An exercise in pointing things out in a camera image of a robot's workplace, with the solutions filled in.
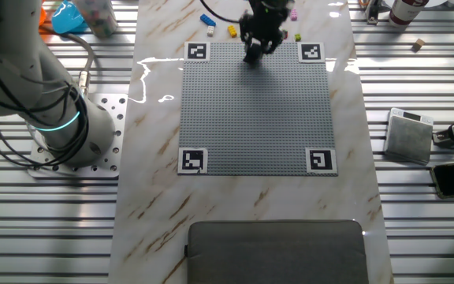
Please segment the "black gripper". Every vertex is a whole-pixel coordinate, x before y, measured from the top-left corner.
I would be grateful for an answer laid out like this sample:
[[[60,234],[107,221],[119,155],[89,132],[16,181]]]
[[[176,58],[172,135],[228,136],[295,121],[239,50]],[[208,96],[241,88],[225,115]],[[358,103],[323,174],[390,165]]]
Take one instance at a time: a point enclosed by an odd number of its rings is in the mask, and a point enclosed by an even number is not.
[[[246,48],[253,39],[263,41],[263,53],[272,54],[281,45],[284,33],[280,30],[291,11],[291,0],[249,0],[252,14],[240,18],[240,38]]]

